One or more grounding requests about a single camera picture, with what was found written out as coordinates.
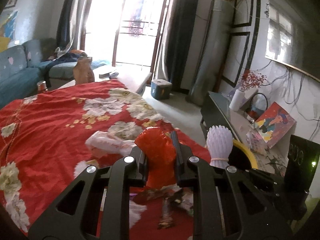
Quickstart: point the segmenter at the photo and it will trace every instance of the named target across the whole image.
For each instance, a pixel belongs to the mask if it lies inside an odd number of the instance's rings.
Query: door frame
[[[122,3],[122,12],[124,9],[125,1],[126,0],[123,0],[123,3]],[[164,21],[164,12],[165,12],[165,8],[167,7],[166,2],[167,2],[167,0],[164,0],[163,5],[162,5],[162,9],[161,9],[161,15],[160,15],[159,24],[158,24],[158,31],[157,31],[157,36],[156,36],[156,40],[155,40],[155,47],[153,50],[151,67],[150,67],[151,73],[153,73],[154,69],[155,69],[157,51],[158,51],[158,46],[159,46],[160,36],[161,36],[161,28],[162,28],[163,21]],[[80,49],[82,49],[82,50],[84,50],[84,48],[85,48],[85,37],[87,34],[85,25],[88,20],[91,4],[92,4],[92,0],[87,0],[87,4],[86,4],[85,10],[84,10],[84,20],[83,20],[83,25],[81,28],[81,41],[80,41]],[[113,47],[113,57],[112,57],[112,66],[113,67],[116,66],[116,52],[117,52],[118,39],[119,39],[119,34],[120,34],[120,25],[121,25],[121,20],[119,22],[119,26],[118,26],[118,29],[116,30],[116,35],[115,35],[115,43],[114,43],[114,47]]]

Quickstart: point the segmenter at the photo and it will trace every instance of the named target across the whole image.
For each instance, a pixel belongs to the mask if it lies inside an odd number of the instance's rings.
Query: dark curtain
[[[173,90],[179,90],[188,57],[198,0],[176,0],[171,11],[165,62]]]
[[[62,50],[71,42],[70,40],[70,15],[72,13],[73,0],[64,0],[58,30],[57,30],[57,46]]]

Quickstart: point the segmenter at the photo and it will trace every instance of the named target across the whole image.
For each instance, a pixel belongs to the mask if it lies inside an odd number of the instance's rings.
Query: tiled floor
[[[151,88],[146,87],[143,98],[166,117],[174,127],[181,129],[201,146],[205,145],[204,135],[200,128],[200,108],[185,101],[186,95],[173,92],[168,100],[158,101],[151,96]]]

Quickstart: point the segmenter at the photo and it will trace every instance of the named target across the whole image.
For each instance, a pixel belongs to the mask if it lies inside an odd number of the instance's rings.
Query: glass door
[[[87,54],[94,60],[108,60],[112,66],[145,67],[153,72],[168,0],[90,2],[85,24]]]
[[[124,0],[92,0],[86,22],[85,51],[94,60],[112,62]]]

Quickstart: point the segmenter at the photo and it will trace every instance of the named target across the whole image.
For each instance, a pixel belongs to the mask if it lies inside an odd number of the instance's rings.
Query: rubber band
[[[211,158],[211,161],[226,161],[226,162],[228,162],[229,161],[229,159],[228,158]]]

